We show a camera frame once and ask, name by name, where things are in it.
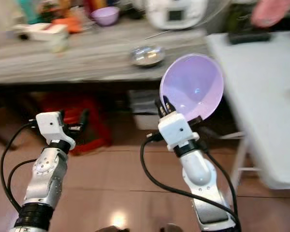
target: silver robot arm segment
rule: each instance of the silver robot arm segment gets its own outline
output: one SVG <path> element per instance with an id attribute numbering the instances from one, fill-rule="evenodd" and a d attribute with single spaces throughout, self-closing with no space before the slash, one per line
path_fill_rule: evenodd
<path id="1" fill-rule="evenodd" d="M 63 123 L 60 112 L 41 113 L 36 120 L 48 146 L 33 165 L 19 217 L 10 232 L 48 231 L 61 196 L 68 152 L 75 147 L 74 139 L 66 134 L 69 128 Z"/>

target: black cable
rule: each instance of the black cable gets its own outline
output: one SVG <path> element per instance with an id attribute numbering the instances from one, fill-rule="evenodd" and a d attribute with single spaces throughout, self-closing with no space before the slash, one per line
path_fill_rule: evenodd
<path id="1" fill-rule="evenodd" d="M 9 143 L 7 144 L 2 156 L 1 156 L 1 160 L 0 160 L 0 178 L 1 178 L 1 184 L 3 187 L 3 190 L 5 192 L 5 195 L 7 196 L 7 198 L 9 199 L 9 201 L 11 202 L 11 204 L 14 206 L 14 208 L 17 210 L 17 212 L 20 211 L 20 205 L 17 203 L 17 201 L 15 200 L 15 198 L 10 194 L 10 192 L 8 191 L 7 187 L 6 187 L 6 183 L 4 180 L 4 173 L 3 173 L 3 166 L 4 166 L 4 158 L 6 156 L 6 153 L 8 152 L 8 150 L 10 149 L 14 139 L 17 137 L 17 135 L 26 127 L 31 126 L 32 123 L 27 123 L 25 125 L 23 125 L 21 128 L 18 129 L 18 131 L 14 134 L 14 136 L 11 138 L 11 140 L 9 141 Z"/>
<path id="2" fill-rule="evenodd" d="M 226 211 L 227 213 L 229 213 L 233 219 L 234 219 L 234 222 L 237 226 L 237 229 L 238 229 L 238 232 L 241 232 L 242 231 L 242 228 L 241 228 L 241 222 L 238 218 L 238 216 L 229 208 L 225 207 L 224 205 L 221 205 L 217 202 L 214 202 L 214 201 L 211 201 L 207 198 L 204 198 L 204 197 L 201 197 L 201 196 L 198 196 L 198 195 L 194 195 L 190 192 L 186 192 L 186 191 L 183 191 L 183 190 L 180 190 L 180 189 L 175 189 L 175 188 L 172 188 L 170 186 L 167 186 L 167 185 L 164 185 L 163 183 L 159 182 L 158 180 L 156 180 L 151 174 L 150 172 L 148 171 L 146 165 L 145 165 L 145 160 L 144 160 L 144 148 L 146 146 L 146 144 L 152 142 L 152 138 L 149 137 L 147 138 L 141 145 L 141 151 L 140 151 L 140 158 L 141 158 L 141 164 L 142 164 L 142 168 L 146 174 L 146 176 L 157 186 L 159 186 L 160 188 L 164 189 L 164 190 L 167 190 L 169 192 L 173 192 L 173 193 L 176 193 L 176 194 L 179 194 L 179 195 L 183 195 L 183 196 L 186 196 L 186 197 L 190 197 L 190 198 L 194 198 L 196 200 L 199 200 L 199 201 L 203 201 L 205 203 L 208 203 L 208 204 L 211 204 L 213 206 L 216 206 L 217 208 L 219 209 L 222 209 L 224 211 Z"/>
<path id="3" fill-rule="evenodd" d="M 35 162 L 37 159 L 29 159 L 29 160 L 27 160 L 27 161 L 24 161 L 24 162 L 21 162 L 21 163 L 19 163 L 19 164 L 17 164 L 12 170 L 11 170 L 11 172 L 10 172 L 10 174 L 9 174 L 9 178 L 8 178 L 8 184 L 7 184 L 7 188 L 8 188 L 8 191 L 9 191 L 9 193 L 10 193 L 10 195 L 11 196 L 13 196 L 13 194 L 12 194 L 12 190 L 11 190 L 11 182 L 12 182 L 12 177 L 13 177 L 13 174 L 14 174 L 14 172 L 17 170 L 17 168 L 19 168 L 20 166 L 22 166 L 22 165 L 24 165 L 24 164 L 26 164 L 26 163 L 32 163 L 32 162 Z"/>
<path id="4" fill-rule="evenodd" d="M 236 200 L 236 193 L 235 193 L 235 189 L 234 186 L 232 184 L 232 181 L 230 179 L 229 174 L 226 172 L 226 170 L 223 169 L 223 167 L 217 162 L 217 160 L 214 159 L 214 157 L 211 156 L 211 154 L 209 154 L 208 151 L 205 151 L 205 154 L 209 157 L 209 159 L 221 170 L 222 174 L 225 176 L 225 178 L 227 179 L 227 182 L 229 184 L 229 188 L 231 190 L 231 194 L 232 194 L 232 201 L 233 201 L 233 208 L 234 208 L 234 213 L 236 215 L 238 215 L 238 211 L 237 211 L 237 200 Z"/>

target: bottle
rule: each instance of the bottle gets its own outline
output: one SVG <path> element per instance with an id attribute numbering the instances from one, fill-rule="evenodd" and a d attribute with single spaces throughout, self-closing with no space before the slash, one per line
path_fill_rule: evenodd
<path id="1" fill-rule="evenodd" d="M 100 9 L 100 8 L 107 6 L 106 0 L 95 0 L 94 2 L 95 2 L 97 9 Z"/>
<path id="2" fill-rule="evenodd" d="M 85 12 L 86 12 L 86 16 L 89 19 L 93 20 L 93 18 L 91 17 L 91 13 L 94 12 L 97 9 L 94 0 L 84 0 L 83 4 L 84 4 L 84 9 L 85 9 Z"/>
<path id="3" fill-rule="evenodd" d="M 28 24 L 40 23 L 40 17 L 37 13 L 38 0 L 17 0 L 22 8 Z"/>

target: red stool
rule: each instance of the red stool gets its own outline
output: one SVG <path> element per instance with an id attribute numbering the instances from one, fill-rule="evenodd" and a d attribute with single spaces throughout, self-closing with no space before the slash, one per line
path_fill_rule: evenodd
<path id="1" fill-rule="evenodd" d="M 112 144 L 111 133 L 103 124 L 101 117 L 99 117 L 97 104 L 92 97 L 86 95 L 71 96 L 70 93 L 49 94 L 43 100 L 42 108 L 45 112 L 64 110 L 64 123 L 66 124 L 78 123 L 82 111 L 84 109 L 89 110 L 88 127 L 96 132 L 99 138 L 83 145 L 77 145 L 72 150 L 73 154 L 78 155 L 81 152 L 88 152 L 98 147 Z"/>

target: white appliance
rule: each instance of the white appliance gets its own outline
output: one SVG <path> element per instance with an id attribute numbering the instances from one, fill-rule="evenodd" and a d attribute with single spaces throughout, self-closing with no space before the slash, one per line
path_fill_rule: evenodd
<path id="1" fill-rule="evenodd" d="M 186 29 L 203 18 L 208 0 L 144 0 L 146 17 L 159 29 Z"/>

